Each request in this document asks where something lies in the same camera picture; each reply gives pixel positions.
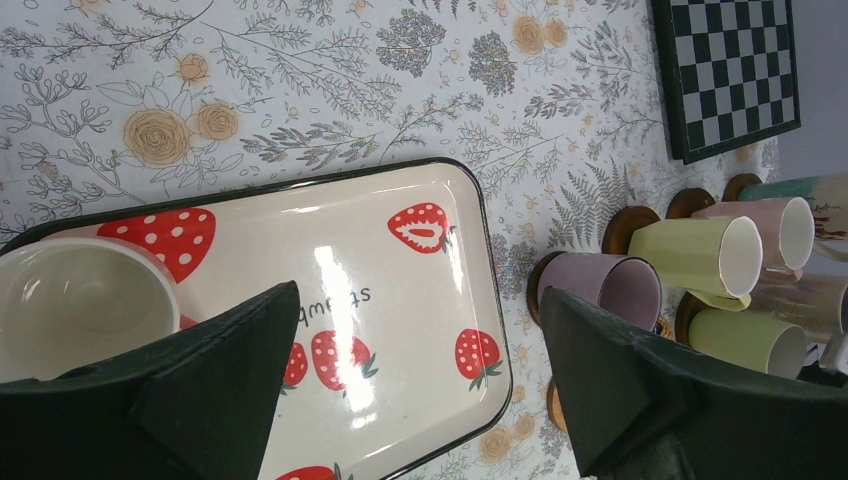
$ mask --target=red strawberry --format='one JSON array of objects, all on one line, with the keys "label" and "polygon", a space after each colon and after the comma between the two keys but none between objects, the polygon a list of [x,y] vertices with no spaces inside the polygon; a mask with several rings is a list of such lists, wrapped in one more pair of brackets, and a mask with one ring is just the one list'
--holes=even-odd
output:
[{"label": "red strawberry", "polygon": [[456,368],[463,377],[471,380],[468,391],[480,389],[489,377],[500,375],[496,369],[501,364],[501,352],[491,335],[480,330],[466,328],[456,339]]},{"label": "red strawberry", "polygon": [[[303,467],[298,468],[293,472],[289,472],[277,480],[343,480],[342,471],[338,464],[335,464],[333,470],[327,467]],[[348,477],[348,480],[353,480],[353,475]]]},{"label": "red strawberry", "polygon": [[[362,378],[371,378],[378,370],[371,370],[377,355],[371,355],[362,340],[353,336],[341,340],[336,339],[333,330],[318,332],[312,338],[312,364],[315,365],[321,383],[333,391],[345,389],[343,376],[352,374],[351,367],[356,367]],[[350,351],[340,352],[339,344],[350,345]]]},{"label": "red strawberry", "polygon": [[430,202],[399,211],[392,215],[388,225],[394,236],[419,253],[447,252],[448,233],[456,228],[448,224],[442,207]]},{"label": "red strawberry", "polygon": [[306,350],[303,345],[294,342],[292,345],[292,353],[289,355],[289,363],[286,366],[286,373],[283,375],[283,386],[280,388],[280,395],[285,395],[286,390],[294,390],[297,385],[306,376],[309,368],[309,360],[306,359]]},{"label": "red strawberry", "polygon": [[200,265],[215,238],[215,216],[202,208],[186,208],[104,223],[100,237],[134,243],[165,263],[177,283]]}]

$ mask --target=mug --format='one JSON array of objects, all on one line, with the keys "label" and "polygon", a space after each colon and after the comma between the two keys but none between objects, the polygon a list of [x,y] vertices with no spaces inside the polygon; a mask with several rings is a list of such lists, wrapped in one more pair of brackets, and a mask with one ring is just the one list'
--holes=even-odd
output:
[{"label": "mug", "polygon": [[699,312],[689,325],[689,344],[727,363],[785,378],[797,377],[807,356],[801,327],[747,311]]},{"label": "mug", "polygon": [[545,288],[577,295],[645,330],[657,323],[662,286],[657,272],[641,258],[601,253],[561,253],[539,277],[538,300]]},{"label": "mug", "polygon": [[174,280],[114,240],[44,240],[0,257],[0,382],[52,380],[179,329]]},{"label": "mug", "polygon": [[760,282],[751,292],[751,311],[799,325],[811,341],[827,343],[848,323],[848,277],[804,275],[793,284]]},{"label": "mug", "polygon": [[744,215],[754,221],[763,242],[760,279],[794,282],[801,278],[815,240],[813,214],[801,197],[723,202],[699,210],[694,218]]},{"label": "mug", "polygon": [[653,265],[663,284],[733,311],[750,304],[763,265],[760,234],[744,216],[661,220],[636,230],[627,253]]},{"label": "mug", "polygon": [[[805,177],[745,187],[739,200],[802,197],[815,218],[817,240],[848,240],[848,173]],[[848,262],[848,253],[816,242],[813,250],[825,257]]]}]

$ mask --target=table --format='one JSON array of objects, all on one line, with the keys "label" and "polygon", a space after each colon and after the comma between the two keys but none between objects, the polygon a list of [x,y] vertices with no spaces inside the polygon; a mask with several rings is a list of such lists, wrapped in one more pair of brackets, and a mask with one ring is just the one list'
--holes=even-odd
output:
[{"label": "table", "polygon": [[[0,242],[37,223],[447,156],[486,197],[515,389],[499,426],[403,478],[578,478],[547,418],[534,263],[776,175],[772,139],[669,157],[639,0],[16,0],[0,21]],[[680,292],[667,291],[673,321]]]}]

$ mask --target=black square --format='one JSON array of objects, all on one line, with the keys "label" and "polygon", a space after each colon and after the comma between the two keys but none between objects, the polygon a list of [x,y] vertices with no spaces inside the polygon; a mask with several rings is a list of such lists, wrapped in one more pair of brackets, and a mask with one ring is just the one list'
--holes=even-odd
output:
[{"label": "black square", "polygon": [[754,54],[766,53],[766,30],[764,28],[752,28],[751,39],[754,43]]},{"label": "black square", "polygon": [[777,52],[766,54],[766,65],[768,65],[769,77],[780,76],[780,59],[777,56]]},{"label": "black square", "polygon": [[754,65],[754,57],[742,57],[742,81],[753,82],[757,79],[757,67]]},{"label": "black square", "polygon": [[689,133],[690,150],[701,148],[707,144],[707,141],[704,140],[704,122],[699,120],[688,124],[686,131]]},{"label": "black square", "polygon": [[724,26],[721,23],[721,5],[711,3],[704,7],[707,12],[707,31],[710,33],[721,33]]},{"label": "black square", "polygon": [[698,91],[698,69],[695,65],[680,67],[680,84],[683,87],[683,95]]},{"label": "black square", "polygon": [[792,88],[793,86],[794,82],[791,74],[787,73],[786,75],[780,76],[780,96],[782,98],[791,98],[795,95],[795,92],[793,91],[794,89]]},{"label": "black square", "polygon": [[695,50],[695,62],[706,63],[712,59],[710,54],[710,37],[707,33],[692,35],[692,47]]},{"label": "black square", "polygon": [[751,12],[745,2],[736,3],[736,29],[747,30],[751,28]]},{"label": "black square", "polygon": [[711,118],[718,115],[715,90],[701,92],[701,118]]},{"label": "black square", "polygon": [[763,26],[764,27],[773,27],[776,23],[774,18],[774,2],[765,1],[762,2],[763,9]]},{"label": "black square", "polygon": [[745,87],[742,84],[730,86],[730,108],[734,112],[745,110]]},{"label": "black square", "polygon": [[718,137],[722,141],[733,138],[733,114],[725,113],[718,116]]},{"label": "black square", "polygon": [[789,50],[789,25],[778,25],[777,29],[777,49]]},{"label": "black square", "polygon": [[771,102],[771,124],[780,125],[783,123],[783,102],[778,100]]},{"label": "black square", "polygon": [[671,7],[671,18],[674,25],[674,35],[685,37],[692,35],[692,21],[689,19],[689,7],[675,5]]},{"label": "black square", "polygon": [[739,52],[739,31],[728,30],[724,32],[724,52],[727,58],[736,58],[741,53]]},{"label": "black square", "polygon": [[730,85],[730,78],[727,76],[727,60],[713,62],[713,82],[716,88]]},{"label": "black square", "polygon": [[745,120],[748,123],[748,132],[756,132],[760,129],[760,107],[745,109]]},{"label": "black square", "polygon": [[757,103],[762,105],[769,103],[771,96],[769,95],[768,79],[757,80]]}]

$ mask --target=chessboard frame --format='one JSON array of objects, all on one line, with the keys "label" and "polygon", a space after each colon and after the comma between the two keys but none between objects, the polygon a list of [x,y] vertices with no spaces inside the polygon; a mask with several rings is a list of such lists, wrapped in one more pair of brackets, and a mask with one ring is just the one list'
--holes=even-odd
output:
[{"label": "chessboard frame", "polygon": [[793,103],[795,118],[780,125],[774,125],[740,137],[701,147],[696,150],[689,148],[686,114],[683,105],[683,87],[680,78],[680,66],[677,60],[677,42],[674,36],[672,22],[671,0],[653,0],[654,29],[656,32],[658,63],[662,79],[662,89],[665,93],[665,113],[668,122],[669,144],[674,159],[683,160],[688,165],[721,153],[725,153],[754,142],[771,138],[775,135],[794,130],[801,126],[801,109],[798,97],[798,69],[795,60],[795,27],[792,18],[792,2],[786,2],[786,19],[789,29],[789,58],[792,72]]}]

